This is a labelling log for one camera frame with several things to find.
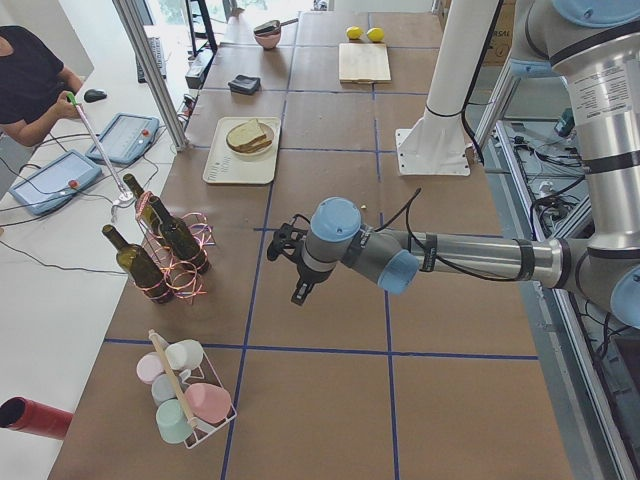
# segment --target wooden stick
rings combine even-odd
[[[187,418],[187,423],[191,426],[191,428],[196,428],[198,423],[198,419],[195,417],[193,412],[191,411],[191,407],[187,402],[187,399],[180,388],[180,384],[178,383],[178,378],[176,374],[173,373],[173,369],[169,364],[169,360],[167,359],[167,355],[164,353],[164,349],[162,345],[160,345],[159,340],[160,335],[158,335],[155,330],[149,330],[149,340],[153,343],[153,347],[156,349],[158,353],[158,357],[160,357],[160,361],[162,362],[162,367],[164,368],[164,373],[169,377],[169,383],[171,383],[171,387],[173,388],[173,393],[176,394],[176,398],[178,402],[180,402],[180,406],[182,407],[182,411],[184,412],[184,416]]]

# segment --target yellow fruit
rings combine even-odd
[[[384,30],[382,30],[380,27],[370,28],[367,32],[367,37],[369,37],[369,40],[371,40],[372,42],[381,42],[384,38]]]
[[[347,28],[347,38],[349,40],[357,40],[364,33],[360,27]]]

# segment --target mint green cup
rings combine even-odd
[[[187,423],[180,402],[175,398],[163,402],[156,411],[156,423],[160,436],[167,443],[182,443],[193,434]]]

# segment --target person's hand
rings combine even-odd
[[[56,103],[54,103],[51,108],[53,108],[58,118],[80,118],[80,114],[76,107],[67,100],[67,93],[71,92],[66,90],[60,92],[58,100],[56,100]]]

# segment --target green tip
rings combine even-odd
[[[73,93],[68,92],[68,93],[67,93],[67,98],[69,99],[69,101],[71,102],[71,104],[72,104],[74,107],[78,105],[78,102],[76,102],[76,96],[75,96]]]

